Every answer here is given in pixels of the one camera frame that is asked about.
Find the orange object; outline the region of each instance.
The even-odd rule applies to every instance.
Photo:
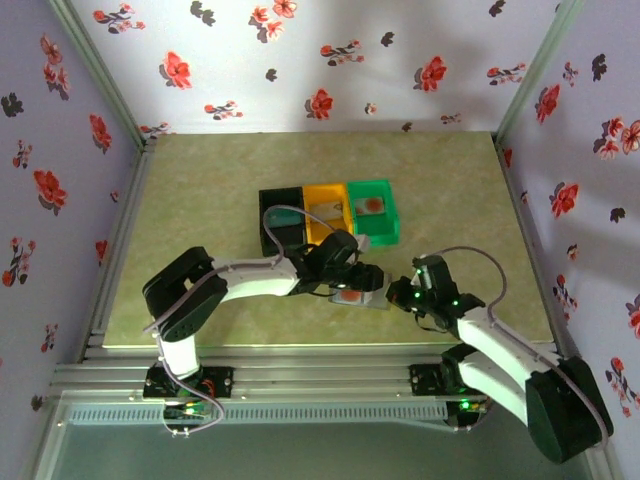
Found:
[[[342,204],[342,216],[329,220],[327,223],[336,229],[346,230],[353,234],[353,218],[347,185],[345,183],[330,183],[325,185],[303,185],[302,198],[304,209],[307,212],[313,210],[315,205],[339,202]],[[305,220],[307,229],[307,242],[320,245],[331,231],[321,223],[312,221],[309,217]]]

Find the wallpaper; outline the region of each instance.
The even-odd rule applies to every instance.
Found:
[[[587,2],[503,145],[547,293],[596,375],[629,479],[640,471],[635,6]]]
[[[152,136],[495,131],[559,1],[70,3]]]
[[[76,360],[133,142],[39,0],[0,16],[0,479],[18,479],[54,366]]]

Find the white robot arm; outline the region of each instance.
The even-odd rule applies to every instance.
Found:
[[[143,289],[156,319],[165,366],[180,380],[200,367],[196,331],[222,302],[236,298],[313,292],[319,285],[375,291],[384,272],[358,261],[363,243],[337,230],[315,246],[260,260],[222,260],[194,247]],[[556,463],[603,442],[613,426],[588,365],[533,345],[471,294],[460,294],[441,256],[413,259],[412,280],[392,282],[387,299],[436,325],[461,343],[443,354],[439,381],[451,392],[472,388],[527,426],[538,448]],[[192,285],[187,288],[185,282]]]

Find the metal frame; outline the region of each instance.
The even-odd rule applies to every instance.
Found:
[[[531,62],[529,71],[524,76],[520,88],[518,88],[515,97],[500,122],[496,134],[498,143],[501,143],[505,139],[515,125],[516,118],[522,113],[525,103],[536,90],[538,82],[551,63],[553,55],[560,46],[560,42],[569,31],[571,24],[573,24],[576,17],[580,14],[585,3],[586,0],[564,0],[560,4],[560,8],[558,8],[556,16],[551,23],[551,27]]]

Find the small object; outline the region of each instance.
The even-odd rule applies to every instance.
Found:
[[[342,218],[342,203],[340,202],[328,202],[318,205],[311,205],[311,214],[318,217],[320,220],[328,222],[329,220],[338,220]]]
[[[385,292],[390,282],[391,274],[386,274],[382,287],[373,292],[361,292],[350,289],[332,289],[331,293],[333,293],[333,296],[329,297],[329,301],[339,305],[353,305],[356,307],[387,310],[389,308],[389,303],[385,296]]]
[[[382,197],[356,198],[353,200],[356,215],[379,215],[385,212]]]
[[[393,43],[392,38],[395,36],[395,33],[393,32],[387,32],[383,35],[382,40],[380,40],[380,43],[382,45],[384,45],[385,47],[388,47],[389,45],[391,45]]]

